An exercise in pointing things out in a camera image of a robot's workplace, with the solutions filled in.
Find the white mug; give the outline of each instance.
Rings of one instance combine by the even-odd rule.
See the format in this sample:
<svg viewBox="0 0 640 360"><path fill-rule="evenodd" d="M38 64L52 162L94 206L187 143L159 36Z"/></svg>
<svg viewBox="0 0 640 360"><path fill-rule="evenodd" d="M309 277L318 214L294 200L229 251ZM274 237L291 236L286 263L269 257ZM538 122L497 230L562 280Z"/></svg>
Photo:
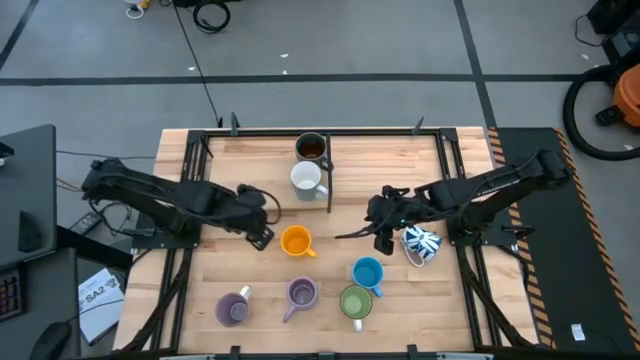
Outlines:
<svg viewBox="0 0 640 360"><path fill-rule="evenodd" d="M297 163L291 169L290 177L300 200L311 201L329 197L329 190L320 185L322 171L315 163L311 161Z"/></svg>

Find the black desk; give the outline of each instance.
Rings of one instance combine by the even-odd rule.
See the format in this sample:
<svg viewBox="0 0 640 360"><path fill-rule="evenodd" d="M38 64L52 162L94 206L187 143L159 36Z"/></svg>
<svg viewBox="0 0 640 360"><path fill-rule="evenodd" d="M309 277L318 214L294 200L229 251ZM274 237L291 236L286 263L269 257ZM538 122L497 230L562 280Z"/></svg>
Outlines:
<svg viewBox="0 0 640 360"><path fill-rule="evenodd" d="M33 344L51 323L78 314L76 251L60 249L24 264L27 312L0 322L0 358L28 359ZM71 321L71 336L61 359L80 356L78 319Z"/></svg>

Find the orange mug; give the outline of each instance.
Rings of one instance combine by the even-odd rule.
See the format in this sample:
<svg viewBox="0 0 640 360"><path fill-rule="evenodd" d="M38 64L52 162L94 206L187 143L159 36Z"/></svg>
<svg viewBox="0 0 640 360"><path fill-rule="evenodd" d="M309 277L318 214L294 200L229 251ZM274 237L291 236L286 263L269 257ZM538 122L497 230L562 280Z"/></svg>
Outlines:
<svg viewBox="0 0 640 360"><path fill-rule="evenodd" d="M318 257L315 251L311 250L311 233L304 226L289 226L280 238L282 250L291 256Z"/></svg>

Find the concrete floor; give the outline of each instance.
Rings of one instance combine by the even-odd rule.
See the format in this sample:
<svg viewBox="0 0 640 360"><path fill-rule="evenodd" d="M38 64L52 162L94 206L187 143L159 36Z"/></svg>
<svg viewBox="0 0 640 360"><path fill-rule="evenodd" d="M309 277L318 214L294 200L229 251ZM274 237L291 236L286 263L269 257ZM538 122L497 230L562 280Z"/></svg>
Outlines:
<svg viewBox="0 0 640 360"><path fill-rule="evenodd" d="M482 74L578 74L606 64L601 49L573 38L573 21L594 2L244 0L229 4L231 23L217 35L197 31L191 14L179 13L204 75L232 76L212 78L207 85L218 113L228 117L235 112L245 127L413 125L421 116L425 126L486 127L495 121L502 127L562 127L560 107L568 83L542 76L532 82L485 83ZM0 134L52 123L59 149L131 156L154 155L163 128L215 126L172 8L154 4L134 21L124 16L119 0L2 1L0 47L16 35L28 7L33 13L15 46L0 55ZM459 17L465 14L468 23ZM582 36L596 41L588 23L581 25ZM284 71L317 76L286 82L277 76ZM375 76L327 81L322 76L352 73L409 75L386 81ZM251 82L258 81L251 78L255 75L274 77ZM121 85L91 85L107 77L154 77L157 84L124 85L121 79ZM163 77L186 78L167 85ZM48 80L45 86L19 85L32 78ZM46 85L62 78L73 85ZM640 145L626 129L593 125L609 93L605 86L590 84L581 94L576 108L585 136L608 149ZM639 319L635 275L640 242L633 216L640 203L634 184L640 176L638 160L611 163L573 154ZM80 184L91 160L59 155L58 176ZM147 160L128 165L152 169ZM71 225L88 210L78 194L59 191L60 225ZM123 216L115 209L109 214L116 223ZM104 229L94 236L116 241ZM81 276L95 271L84 269ZM107 337L84 350L104 352L110 341Z"/></svg>

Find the floor line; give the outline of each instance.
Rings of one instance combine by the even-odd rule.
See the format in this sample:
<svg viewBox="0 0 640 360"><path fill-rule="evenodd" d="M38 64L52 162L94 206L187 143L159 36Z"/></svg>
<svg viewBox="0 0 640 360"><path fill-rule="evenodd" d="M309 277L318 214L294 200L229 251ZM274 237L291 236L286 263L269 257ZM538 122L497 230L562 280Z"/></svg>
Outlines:
<svg viewBox="0 0 640 360"><path fill-rule="evenodd" d="M476 83L476 90L478 91L478 97L480 98L480 106L482 106L484 121L487 124L487 127L496 127L496 117L493 113L493 107L491 106L491 99L489 98L489 92L487 91L487 84L482 76L480 59L478 58L476 45L473 42L471 26L469 25L467 12L464 9L464 3L462 0L454 0L453 3L456 6L456 13L458 14L458 20L460 21L462 39L464 40L464 45L467 48L467 55L469 56L469 63L471 64L471 73L473 74L474 81Z"/></svg>
<svg viewBox="0 0 640 360"><path fill-rule="evenodd" d="M33 11L36 9L36 5L38 5L39 1L40 0L29 1L29 5L27 5L27 8L22 13L22 16L20 17L20 21L18 21L18 24L16 25L16 27L13 29L13 32L11 33L11 37L9 37L9 40L7 40L7 43L4 45L4 49L2 49L2 52L0 53L0 71L2 70L2 67L4 66L4 64L7 62L7 59L9 58L9 55L11 54L13 47L18 42L18 39L20 38L22 31L27 26L27 23L29 22L29 19L31 18Z"/></svg>
<svg viewBox="0 0 640 360"><path fill-rule="evenodd" d="M578 74L301 74L205 76L207 84L321 83L321 82L572 82ZM78 78L0 78L0 86L100 86L201 84L199 76L130 76Z"/></svg>

